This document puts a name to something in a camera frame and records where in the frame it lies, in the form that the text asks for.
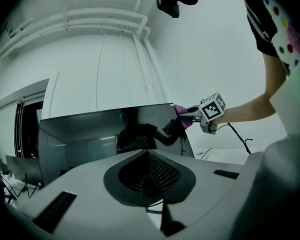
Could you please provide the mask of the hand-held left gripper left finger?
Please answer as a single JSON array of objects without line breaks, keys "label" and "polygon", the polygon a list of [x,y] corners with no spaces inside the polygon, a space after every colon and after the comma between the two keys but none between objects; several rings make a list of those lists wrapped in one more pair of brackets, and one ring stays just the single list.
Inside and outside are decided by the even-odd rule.
[{"label": "hand-held left gripper left finger", "polygon": [[123,205],[106,190],[104,175],[113,165],[141,153],[122,153],[77,166],[40,191],[20,211],[36,218],[61,192],[76,195],[55,228],[63,240],[161,240],[163,234],[150,220],[144,207]]}]

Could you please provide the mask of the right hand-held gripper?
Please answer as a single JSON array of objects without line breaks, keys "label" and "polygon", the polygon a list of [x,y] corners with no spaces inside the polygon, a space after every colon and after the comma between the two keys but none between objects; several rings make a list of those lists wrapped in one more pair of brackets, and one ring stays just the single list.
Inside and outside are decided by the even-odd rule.
[{"label": "right hand-held gripper", "polygon": [[224,115],[226,103],[219,92],[202,99],[200,105],[188,107],[187,113],[180,114],[180,117],[201,117],[200,127],[206,134],[215,135],[218,129],[213,120]]}]

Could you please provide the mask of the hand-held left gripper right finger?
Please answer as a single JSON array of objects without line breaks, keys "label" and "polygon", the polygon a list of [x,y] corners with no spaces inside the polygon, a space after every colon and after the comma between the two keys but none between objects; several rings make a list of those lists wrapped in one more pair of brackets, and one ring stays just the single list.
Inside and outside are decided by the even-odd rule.
[{"label": "hand-held left gripper right finger", "polygon": [[217,175],[214,171],[221,169],[239,173],[243,166],[198,160],[161,150],[154,153],[186,167],[195,176],[194,186],[186,198],[168,205],[172,219],[185,227],[172,239],[229,240],[238,209],[227,208],[223,202],[235,180]]}]

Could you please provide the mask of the purple cloth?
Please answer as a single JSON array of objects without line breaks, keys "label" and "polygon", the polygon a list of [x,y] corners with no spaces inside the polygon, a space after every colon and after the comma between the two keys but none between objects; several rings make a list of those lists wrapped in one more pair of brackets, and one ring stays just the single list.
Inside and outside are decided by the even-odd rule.
[{"label": "purple cloth", "polygon": [[192,119],[190,119],[188,116],[182,116],[188,113],[187,109],[177,104],[174,105],[174,108],[180,118],[183,128],[187,130],[193,124]]}]

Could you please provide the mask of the large curved black monitor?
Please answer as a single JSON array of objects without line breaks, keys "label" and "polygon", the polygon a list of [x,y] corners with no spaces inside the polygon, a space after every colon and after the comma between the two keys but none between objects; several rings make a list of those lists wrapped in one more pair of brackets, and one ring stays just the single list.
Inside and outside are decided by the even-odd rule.
[{"label": "large curved black monitor", "polygon": [[139,149],[194,157],[173,104],[59,116],[39,124],[38,152],[44,185],[75,167]]}]

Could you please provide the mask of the person's right forearm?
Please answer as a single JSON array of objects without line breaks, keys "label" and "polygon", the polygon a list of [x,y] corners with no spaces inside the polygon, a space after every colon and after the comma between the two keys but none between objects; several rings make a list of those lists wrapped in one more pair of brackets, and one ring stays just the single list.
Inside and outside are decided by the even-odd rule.
[{"label": "person's right forearm", "polygon": [[222,116],[212,121],[212,124],[258,121],[275,113],[270,98],[264,93],[243,105],[227,108]]}]

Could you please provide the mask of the dark window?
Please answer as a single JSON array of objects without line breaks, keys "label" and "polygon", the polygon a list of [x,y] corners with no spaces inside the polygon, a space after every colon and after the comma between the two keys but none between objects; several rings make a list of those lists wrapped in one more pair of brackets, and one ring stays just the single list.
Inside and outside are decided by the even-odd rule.
[{"label": "dark window", "polygon": [[14,122],[15,156],[25,159],[38,159],[38,136],[42,118],[43,101],[16,106]]}]

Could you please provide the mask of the person's black shirt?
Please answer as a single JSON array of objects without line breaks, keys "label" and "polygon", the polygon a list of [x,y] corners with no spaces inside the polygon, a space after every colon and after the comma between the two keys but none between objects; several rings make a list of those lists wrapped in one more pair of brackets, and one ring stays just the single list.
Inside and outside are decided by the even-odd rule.
[{"label": "person's black shirt", "polygon": [[[277,28],[272,17],[264,4],[265,0],[244,0],[247,12],[247,20],[249,22],[252,33],[255,37],[257,49],[267,55],[278,58],[275,47],[271,43],[271,39],[277,32]],[[284,0],[276,0],[281,5]]]}]

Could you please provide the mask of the white spotted plush patch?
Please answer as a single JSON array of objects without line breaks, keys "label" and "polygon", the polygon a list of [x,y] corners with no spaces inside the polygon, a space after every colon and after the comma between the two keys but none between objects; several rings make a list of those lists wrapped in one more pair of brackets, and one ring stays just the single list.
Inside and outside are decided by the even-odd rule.
[{"label": "white spotted plush patch", "polygon": [[277,32],[271,42],[280,60],[291,73],[300,68],[300,33],[287,10],[276,0],[263,0]]}]

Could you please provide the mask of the white wall pipes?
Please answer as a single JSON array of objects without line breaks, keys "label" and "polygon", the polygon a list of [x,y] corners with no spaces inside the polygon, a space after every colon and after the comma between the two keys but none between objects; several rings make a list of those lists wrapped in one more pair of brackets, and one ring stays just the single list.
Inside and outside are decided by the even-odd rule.
[{"label": "white wall pipes", "polygon": [[44,91],[52,114],[164,103],[145,15],[65,9],[0,42],[0,103]]}]

